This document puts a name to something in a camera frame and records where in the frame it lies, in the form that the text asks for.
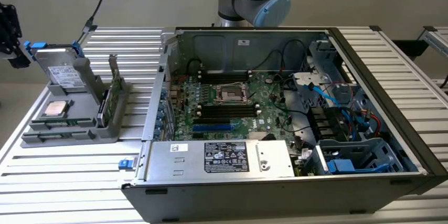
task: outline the barcode label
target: barcode label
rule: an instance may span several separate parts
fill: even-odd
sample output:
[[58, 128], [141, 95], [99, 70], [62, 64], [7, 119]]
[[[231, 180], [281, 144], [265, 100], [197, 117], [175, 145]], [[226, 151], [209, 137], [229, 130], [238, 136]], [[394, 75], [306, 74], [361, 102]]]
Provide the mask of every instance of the barcode label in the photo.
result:
[[62, 88], [83, 87], [82, 80], [71, 66], [47, 67], [47, 70]]

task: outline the warning label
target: warning label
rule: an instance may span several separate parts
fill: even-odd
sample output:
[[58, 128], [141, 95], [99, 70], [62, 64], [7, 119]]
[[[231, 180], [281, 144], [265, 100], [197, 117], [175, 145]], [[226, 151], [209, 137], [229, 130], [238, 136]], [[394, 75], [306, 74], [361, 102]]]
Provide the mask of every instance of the warning label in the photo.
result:
[[245, 142], [203, 143], [203, 170], [206, 173], [249, 171]]
[[83, 83], [78, 77], [77, 71], [71, 66], [47, 67], [57, 83], [62, 88], [81, 88]]

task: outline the motherboard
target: motherboard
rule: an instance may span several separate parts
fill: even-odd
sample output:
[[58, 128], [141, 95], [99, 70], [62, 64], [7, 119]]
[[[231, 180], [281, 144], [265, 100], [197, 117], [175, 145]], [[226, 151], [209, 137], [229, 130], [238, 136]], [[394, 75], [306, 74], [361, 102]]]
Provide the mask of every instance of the motherboard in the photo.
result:
[[170, 99], [174, 108], [174, 140], [293, 140], [286, 112], [271, 101], [275, 74], [257, 72], [246, 80], [217, 83], [202, 76], [174, 76]]

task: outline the gray robot arm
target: gray robot arm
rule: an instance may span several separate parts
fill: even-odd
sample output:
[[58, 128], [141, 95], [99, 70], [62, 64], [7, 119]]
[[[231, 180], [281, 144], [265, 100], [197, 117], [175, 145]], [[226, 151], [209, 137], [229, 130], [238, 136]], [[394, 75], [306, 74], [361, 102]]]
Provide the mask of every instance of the gray robot arm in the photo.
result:
[[278, 26], [283, 21], [290, 0], [218, 0], [215, 26]]

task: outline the circuit board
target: circuit board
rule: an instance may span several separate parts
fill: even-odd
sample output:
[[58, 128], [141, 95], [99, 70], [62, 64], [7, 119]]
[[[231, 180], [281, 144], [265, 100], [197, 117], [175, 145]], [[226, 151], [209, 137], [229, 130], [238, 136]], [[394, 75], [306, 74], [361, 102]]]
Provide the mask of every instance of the circuit board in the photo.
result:
[[[210, 85], [199, 84], [195, 77], [173, 77], [174, 81], [170, 88], [170, 96], [174, 107], [175, 130], [174, 140], [223, 140], [223, 139], [250, 139], [249, 134], [253, 132], [265, 132], [273, 134], [277, 140], [293, 140], [293, 133], [287, 133], [278, 127], [275, 118], [282, 122], [286, 119], [286, 113], [277, 109], [269, 100], [269, 94], [273, 83], [265, 80], [273, 80], [267, 73], [257, 72], [247, 78], [245, 83]], [[197, 105], [229, 105], [241, 104], [238, 101], [221, 102], [217, 93], [221, 87], [229, 85], [242, 85], [245, 91], [243, 104], [258, 104], [261, 113], [257, 117], [230, 118], [231, 130], [201, 132], [201, 138], [193, 138], [193, 119], [197, 116]]]

